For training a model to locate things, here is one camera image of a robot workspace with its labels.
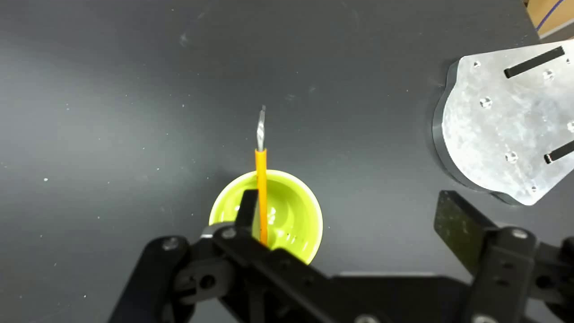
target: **lime green cup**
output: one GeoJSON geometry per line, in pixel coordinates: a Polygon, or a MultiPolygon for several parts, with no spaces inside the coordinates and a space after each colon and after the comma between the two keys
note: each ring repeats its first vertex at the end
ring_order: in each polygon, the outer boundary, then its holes
{"type": "MultiPolygon", "coordinates": [[[[256,172],[234,179],[216,199],[211,224],[234,222],[241,206],[245,190],[257,188],[256,172]]],[[[311,263],[324,236],[322,206],[311,188],[293,174],[268,170],[268,245],[284,247],[311,263]]]]}

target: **silver metal plate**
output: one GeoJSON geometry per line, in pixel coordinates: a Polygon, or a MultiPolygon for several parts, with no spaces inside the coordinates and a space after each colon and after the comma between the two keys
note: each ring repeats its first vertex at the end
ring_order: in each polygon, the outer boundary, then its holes
{"type": "Polygon", "coordinates": [[[433,136],[455,177],[535,204],[574,168],[574,152],[544,158],[574,140],[574,41],[462,57],[451,68],[433,136]],[[525,70],[523,62],[560,46],[560,57],[525,70]],[[508,77],[507,70],[525,71],[508,77]]]}

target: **black mechanical part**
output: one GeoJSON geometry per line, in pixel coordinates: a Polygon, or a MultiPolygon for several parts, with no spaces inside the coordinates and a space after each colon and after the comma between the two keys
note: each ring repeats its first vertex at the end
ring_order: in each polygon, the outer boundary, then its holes
{"type": "MultiPolygon", "coordinates": [[[[247,219],[254,208],[254,192],[245,193],[247,219]]],[[[532,231],[498,228],[456,192],[442,192],[435,226],[474,274],[471,285],[444,276],[329,278],[286,249],[270,251],[248,226],[221,226],[193,247],[180,236],[153,240],[112,321],[182,323],[211,297],[250,323],[525,323],[530,297],[574,317],[574,238],[539,245],[532,231]]]]}
{"type": "Polygon", "coordinates": [[[257,210],[259,190],[247,190],[238,211],[236,226],[252,229],[257,210]]]}
{"type": "Polygon", "coordinates": [[[182,305],[173,289],[177,272],[187,262],[189,242],[184,236],[164,236],[150,242],[110,321],[187,321],[196,306],[182,305]]]}

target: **table surface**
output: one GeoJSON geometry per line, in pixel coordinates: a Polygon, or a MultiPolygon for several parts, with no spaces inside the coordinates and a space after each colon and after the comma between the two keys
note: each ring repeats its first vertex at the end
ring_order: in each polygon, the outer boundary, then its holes
{"type": "Polygon", "coordinates": [[[263,104],[272,165],[324,206],[329,274],[469,280],[433,229],[444,188],[560,242],[573,175],[510,206],[453,181],[429,136],[455,59],[532,43],[519,0],[3,1],[0,321],[110,317],[146,242],[198,238],[254,168],[263,104]]]}

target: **metal bracket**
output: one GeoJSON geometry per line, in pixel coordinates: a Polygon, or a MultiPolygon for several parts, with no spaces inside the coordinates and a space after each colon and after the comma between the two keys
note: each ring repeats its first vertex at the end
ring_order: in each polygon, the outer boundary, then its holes
{"type": "Polygon", "coordinates": [[[574,41],[462,57],[433,136],[447,170],[535,204],[574,168],[574,41]]]}
{"type": "Polygon", "coordinates": [[[521,228],[505,228],[487,240],[482,269],[471,287],[464,321],[478,315],[494,321],[523,321],[535,269],[537,238],[521,228]]]}

